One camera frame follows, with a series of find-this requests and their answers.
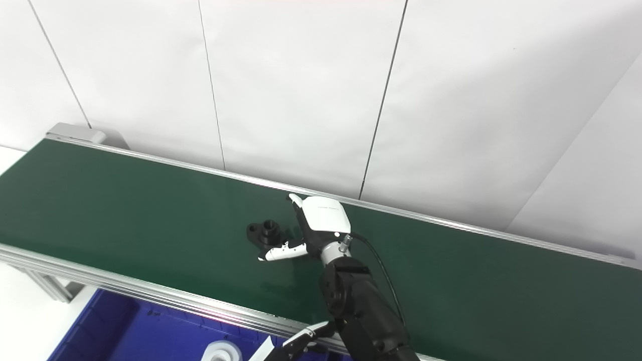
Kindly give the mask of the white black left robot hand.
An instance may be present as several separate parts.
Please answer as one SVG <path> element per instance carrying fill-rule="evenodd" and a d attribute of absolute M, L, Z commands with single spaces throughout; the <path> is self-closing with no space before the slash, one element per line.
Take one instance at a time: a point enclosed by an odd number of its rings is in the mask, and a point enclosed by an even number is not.
<path fill-rule="evenodd" d="M 305 327 L 285 340 L 281 346 L 275 346 L 271 337 L 268 336 L 250 360 L 298 360 L 308 352 L 328 353 L 328 348 L 319 345 L 318 339 L 332 338 L 336 331 L 334 322 L 319 322 Z"/>

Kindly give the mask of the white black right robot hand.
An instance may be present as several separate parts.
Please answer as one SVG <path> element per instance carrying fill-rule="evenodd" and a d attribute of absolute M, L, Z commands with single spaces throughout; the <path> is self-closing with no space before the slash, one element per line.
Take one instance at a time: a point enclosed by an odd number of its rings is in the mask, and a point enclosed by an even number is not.
<path fill-rule="evenodd" d="M 289 194 L 287 198 L 292 203 L 302 238 L 259 252 L 259 261 L 309 255 L 327 265 L 337 258 L 351 257 L 351 224 L 339 201 L 321 196 L 301 199 L 296 194 Z"/>

